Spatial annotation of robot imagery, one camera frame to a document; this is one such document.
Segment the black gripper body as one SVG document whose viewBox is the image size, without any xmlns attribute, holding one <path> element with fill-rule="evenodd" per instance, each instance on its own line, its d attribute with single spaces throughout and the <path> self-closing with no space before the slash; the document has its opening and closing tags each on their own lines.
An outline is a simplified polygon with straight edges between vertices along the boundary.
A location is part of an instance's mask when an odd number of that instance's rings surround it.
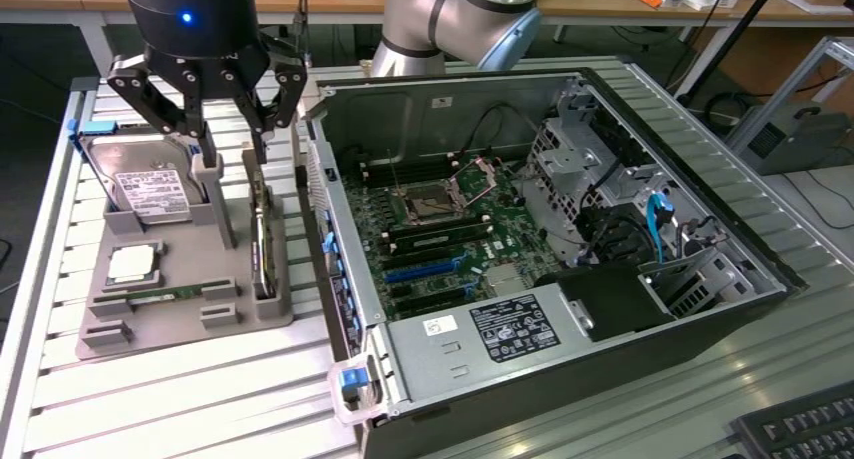
<svg viewBox="0 0 854 459">
<path fill-rule="evenodd" d="M 199 87 L 205 99 L 234 96 L 230 72 L 251 90 L 270 66 L 255 0 L 129 0 L 147 44 L 150 70 L 177 89 Z M 190 82 L 191 72 L 198 80 Z"/>
</svg>

